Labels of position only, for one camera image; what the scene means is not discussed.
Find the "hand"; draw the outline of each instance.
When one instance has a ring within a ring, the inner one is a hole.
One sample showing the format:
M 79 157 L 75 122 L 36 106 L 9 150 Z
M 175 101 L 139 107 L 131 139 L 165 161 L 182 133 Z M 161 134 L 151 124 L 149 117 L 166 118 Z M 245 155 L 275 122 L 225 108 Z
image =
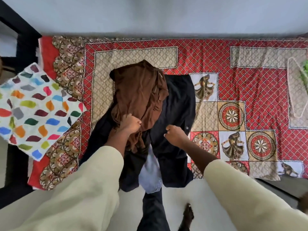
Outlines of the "hand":
M 190 142 L 187 135 L 180 127 L 168 125 L 166 130 L 167 133 L 164 134 L 164 136 L 172 145 L 183 148 L 186 143 Z
M 118 129 L 119 131 L 125 131 L 129 135 L 132 133 L 135 133 L 139 130 L 141 120 L 138 118 L 132 116 L 132 114 L 125 114 L 122 117 L 121 123 L 120 123 L 120 128 Z

